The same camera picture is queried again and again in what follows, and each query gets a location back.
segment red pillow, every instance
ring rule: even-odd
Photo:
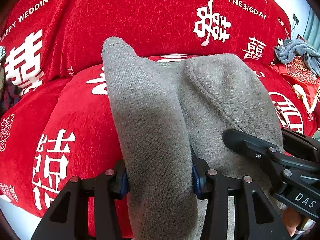
[[[277,63],[269,66],[293,86],[293,91],[301,98],[306,110],[313,112],[316,107],[316,94],[320,79],[308,69],[303,57],[295,56],[294,60],[288,64]]]
[[[69,80],[60,78],[29,92],[1,118],[0,191],[36,216],[40,214],[34,205],[32,164],[39,138]]]
[[[41,216],[72,176],[95,177],[122,159],[102,67],[79,72],[64,87],[39,138],[33,166],[38,164],[39,169],[33,182],[41,181],[35,206]],[[123,237],[133,237],[126,199],[116,201],[116,210]],[[95,235],[93,202],[89,206],[89,233]]]
[[[269,64],[278,40],[290,35],[273,0],[20,0],[0,45],[8,77],[28,93],[101,64],[110,36],[142,57],[233,53]]]
[[[268,65],[245,62],[267,89],[281,126],[308,136],[316,131],[316,119],[292,91],[291,85]]]

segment black plastic bracket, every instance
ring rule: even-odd
[[[88,198],[94,197],[97,240],[122,240],[114,199],[129,191],[124,161],[95,178],[73,176],[44,214],[31,240],[90,240]]]
[[[263,191],[249,176],[225,177],[209,169],[191,147],[194,191],[208,199],[200,240],[225,240],[228,232],[228,197],[235,197],[234,240],[291,240],[280,216]]]
[[[278,146],[231,129],[224,133],[225,145],[251,159],[269,176],[271,195],[302,215],[319,221],[320,217],[320,143],[313,138],[283,129],[284,149],[293,156],[279,152]]]

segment gray cloth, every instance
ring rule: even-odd
[[[4,67],[2,66],[2,60],[5,57],[5,48],[0,46],[0,99],[2,98],[3,87],[4,87]]]
[[[313,74],[320,76],[320,54],[303,40],[295,39],[291,41],[290,38],[286,38],[283,41],[283,45],[275,46],[274,51],[278,60],[283,64],[293,61],[295,55],[303,56],[303,60],[309,70]]]
[[[207,201],[193,193],[189,145],[210,167],[230,177],[250,175],[268,191],[267,176],[222,141],[222,133],[235,128],[282,145],[268,92],[238,57],[156,63],[111,37],[102,58],[136,240],[200,239]],[[233,218],[234,210],[229,213]]]

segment gray fabric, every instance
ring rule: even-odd
[[[260,169],[222,141],[222,133],[235,128],[282,145],[270,97],[238,57],[156,63],[111,37],[102,58],[136,240],[200,239],[207,202],[193,194],[189,145],[210,167],[235,178],[250,175],[268,191]]]
[[[290,38],[286,38],[283,45],[275,46],[274,51],[278,60],[283,64],[293,61],[295,55],[303,56],[309,70],[320,76],[320,54],[303,40],[295,39],[291,41]]]
[[[5,57],[5,48],[4,46],[0,46],[0,99],[2,98],[3,87],[4,87],[4,68],[2,66],[2,60]]]

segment wall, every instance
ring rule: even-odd
[[[307,26],[307,21],[309,17],[310,6],[306,0],[275,0],[276,3],[285,11],[287,14],[291,28],[293,27],[294,20],[292,18],[295,14],[299,20],[299,24],[296,25],[295,29],[292,32],[292,38],[297,38],[297,35],[300,34],[303,36],[304,31]]]

